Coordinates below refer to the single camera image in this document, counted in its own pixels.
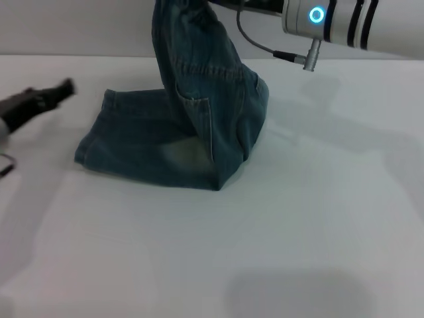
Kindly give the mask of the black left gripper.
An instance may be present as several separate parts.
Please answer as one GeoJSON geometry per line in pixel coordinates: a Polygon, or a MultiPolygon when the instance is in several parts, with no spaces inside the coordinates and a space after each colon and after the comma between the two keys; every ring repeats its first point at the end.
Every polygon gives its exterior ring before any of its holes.
{"type": "Polygon", "coordinates": [[[1,101],[1,120],[10,133],[15,132],[36,116],[57,108],[58,104],[75,95],[71,78],[56,88],[26,89],[1,101]]]}

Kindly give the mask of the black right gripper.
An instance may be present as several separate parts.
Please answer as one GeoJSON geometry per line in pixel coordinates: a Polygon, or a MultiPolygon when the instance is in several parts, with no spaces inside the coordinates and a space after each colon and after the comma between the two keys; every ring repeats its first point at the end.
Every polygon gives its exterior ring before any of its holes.
{"type": "Polygon", "coordinates": [[[209,2],[234,11],[242,5],[243,11],[272,16],[281,16],[284,6],[284,0],[209,0],[209,2]]]}

